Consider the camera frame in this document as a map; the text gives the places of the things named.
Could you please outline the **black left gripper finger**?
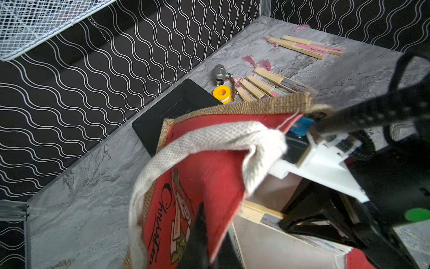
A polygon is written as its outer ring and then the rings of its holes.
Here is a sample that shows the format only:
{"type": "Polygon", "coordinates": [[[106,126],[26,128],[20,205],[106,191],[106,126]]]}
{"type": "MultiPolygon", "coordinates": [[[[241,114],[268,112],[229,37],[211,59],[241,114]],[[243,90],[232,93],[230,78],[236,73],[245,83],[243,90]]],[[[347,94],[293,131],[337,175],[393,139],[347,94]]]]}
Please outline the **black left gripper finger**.
{"type": "Polygon", "coordinates": [[[221,247],[211,262],[209,260],[208,236],[204,204],[199,205],[198,214],[191,230],[189,242],[178,263],[179,269],[240,269],[242,256],[234,226],[224,236],[221,247]]]}

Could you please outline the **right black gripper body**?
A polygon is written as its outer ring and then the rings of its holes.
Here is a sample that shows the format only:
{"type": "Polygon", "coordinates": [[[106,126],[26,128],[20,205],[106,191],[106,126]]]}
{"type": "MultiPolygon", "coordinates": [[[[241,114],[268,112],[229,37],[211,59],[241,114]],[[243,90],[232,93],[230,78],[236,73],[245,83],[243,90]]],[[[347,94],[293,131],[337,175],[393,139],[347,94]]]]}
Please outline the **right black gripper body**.
{"type": "Polygon", "coordinates": [[[419,264],[370,203],[302,179],[281,211],[288,234],[313,236],[362,251],[376,269],[417,269],[419,264]]]}

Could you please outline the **bamboo fan dark floral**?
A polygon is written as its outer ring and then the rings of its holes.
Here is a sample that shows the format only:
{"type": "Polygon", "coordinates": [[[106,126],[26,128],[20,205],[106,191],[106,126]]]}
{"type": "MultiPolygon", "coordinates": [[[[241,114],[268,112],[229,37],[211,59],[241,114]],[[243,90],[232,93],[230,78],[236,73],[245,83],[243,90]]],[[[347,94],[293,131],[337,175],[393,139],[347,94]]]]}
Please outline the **bamboo fan dark floral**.
{"type": "Polygon", "coordinates": [[[238,213],[238,216],[255,224],[275,230],[281,234],[298,239],[299,241],[311,245],[317,249],[329,251],[335,255],[346,255],[352,251],[352,247],[330,242],[324,239],[307,235],[287,234],[278,225],[278,223],[286,216],[285,214],[247,200],[244,201],[243,207],[238,213]]]}

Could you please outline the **red jute tote bag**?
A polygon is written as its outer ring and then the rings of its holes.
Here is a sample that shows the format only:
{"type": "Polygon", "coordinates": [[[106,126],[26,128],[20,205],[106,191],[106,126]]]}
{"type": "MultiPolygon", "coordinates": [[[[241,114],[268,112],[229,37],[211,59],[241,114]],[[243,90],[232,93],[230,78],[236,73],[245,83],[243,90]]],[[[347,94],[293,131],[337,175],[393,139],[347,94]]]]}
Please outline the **red jute tote bag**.
{"type": "Polygon", "coordinates": [[[310,94],[221,104],[163,121],[156,155],[140,172],[129,204],[127,269],[178,269],[200,204],[209,260],[301,117],[331,115],[310,94]]]}

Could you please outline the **bamboo fan floral white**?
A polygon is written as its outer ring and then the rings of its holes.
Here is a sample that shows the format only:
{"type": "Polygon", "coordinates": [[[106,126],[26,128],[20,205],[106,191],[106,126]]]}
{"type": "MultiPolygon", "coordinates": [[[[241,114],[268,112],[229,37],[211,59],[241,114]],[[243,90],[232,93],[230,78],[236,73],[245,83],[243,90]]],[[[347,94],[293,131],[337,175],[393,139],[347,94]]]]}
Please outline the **bamboo fan floral white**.
{"type": "Polygon", "coordinates": [[[255,98],[242,87],[237,87],[236,91],[244,102],[252,102],[255,100],[255,98]]]}

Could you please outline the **bamboo fan grey floral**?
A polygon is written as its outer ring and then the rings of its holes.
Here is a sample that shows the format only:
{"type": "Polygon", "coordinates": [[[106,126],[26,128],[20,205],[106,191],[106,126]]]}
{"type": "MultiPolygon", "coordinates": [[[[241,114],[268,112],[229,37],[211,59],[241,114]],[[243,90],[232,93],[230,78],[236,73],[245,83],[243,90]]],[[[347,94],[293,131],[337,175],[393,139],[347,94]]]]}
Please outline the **bamboo fan grey floral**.
{"type": "Polygon", "coordinates": [[[313,87],[307,86],[301,82],[284,77],[280,74],[276,74],[272,70],[266,71],[263,68],[257,67],[257,68],[254,68],[253,73],[256,74],[263,81],[267,82],[268,84],[274,87],[276,86],[280,87],[281,89],[284,89],[289,93],[307,92],[313,96],[318,95],[319,93],[319,90],[313,87]]]}

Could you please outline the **bamboo fan pink white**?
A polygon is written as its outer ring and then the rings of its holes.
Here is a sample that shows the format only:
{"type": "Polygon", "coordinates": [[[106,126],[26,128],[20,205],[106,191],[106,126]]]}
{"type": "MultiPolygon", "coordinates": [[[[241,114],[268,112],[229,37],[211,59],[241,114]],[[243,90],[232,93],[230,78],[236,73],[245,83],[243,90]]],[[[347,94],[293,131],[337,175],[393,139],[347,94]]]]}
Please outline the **bamboo fan pink white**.
{"type": "Polygon", "coordinates": [[[273,37],[263,38],[265,41],[274,44],[277,47],[283,47],[296,52],[311,56],[317,59],[323,59],[329,52],[325,49],[314,48],[309,45],[296,43],[293,41],[287,41],[282,39],[276,39],[273,37]]]}

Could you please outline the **bamboo fan purple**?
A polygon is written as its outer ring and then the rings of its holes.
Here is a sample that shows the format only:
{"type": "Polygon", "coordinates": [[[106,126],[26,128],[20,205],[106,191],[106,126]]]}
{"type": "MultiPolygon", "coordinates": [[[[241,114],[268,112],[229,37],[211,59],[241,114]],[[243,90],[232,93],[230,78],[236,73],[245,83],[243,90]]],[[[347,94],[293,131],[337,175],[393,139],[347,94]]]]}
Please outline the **bamboo fan purple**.
{"type": "Polygon", "coordinates": [[[255,97],[256,99],[263,99],[264,97],[267,96],[265,92],[263,92],[261,89],[259,89],[257,86],[255,86],[248,80],[242,79],[239,81],[239,84],[249,93],[251,93],[252,96],[255,97]]]}

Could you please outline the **bamboo fan pink stripe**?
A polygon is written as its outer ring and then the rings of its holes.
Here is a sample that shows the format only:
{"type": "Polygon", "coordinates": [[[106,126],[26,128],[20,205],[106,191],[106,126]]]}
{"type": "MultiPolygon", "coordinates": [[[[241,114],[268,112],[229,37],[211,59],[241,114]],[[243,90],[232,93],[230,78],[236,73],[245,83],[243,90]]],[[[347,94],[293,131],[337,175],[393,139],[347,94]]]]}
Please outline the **bamboo fan pink stripe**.
{"type": "Polygon", "coordinates": [[[339,47],[339,46],[335,46],[335,45],[331,45],[331,44],[320,43],[320,42],[312,41],[309,39],[293,37],[291,35],[284,35],[281,39],[286,40],[286,41],[292,41],[292,42],[295,42],[297,44],[303,44],[303,45],[306,45],[308,47],[326,50],[329,54],[336,55],[336,56],[342,56],[344,54],[344,52],[346,51],[346,48],[343,48],[343,47],[339,47]]]}

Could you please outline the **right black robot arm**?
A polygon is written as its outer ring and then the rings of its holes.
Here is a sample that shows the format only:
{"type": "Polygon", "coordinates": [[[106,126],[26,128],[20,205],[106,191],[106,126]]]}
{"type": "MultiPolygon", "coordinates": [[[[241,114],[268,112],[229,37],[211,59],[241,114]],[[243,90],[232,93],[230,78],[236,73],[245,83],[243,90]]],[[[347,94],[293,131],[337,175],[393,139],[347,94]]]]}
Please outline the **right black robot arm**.
{"type": "Polygon", "coordinates": [[[397,61],[385,95],[316,119],[315,131],[353,159],[348,167],[367,202],[304,179],[279,227],[359,249],[377,269],[416,269],[394,228],[430,217],[430,77],[400,87],[414,57],[397,61]]]}

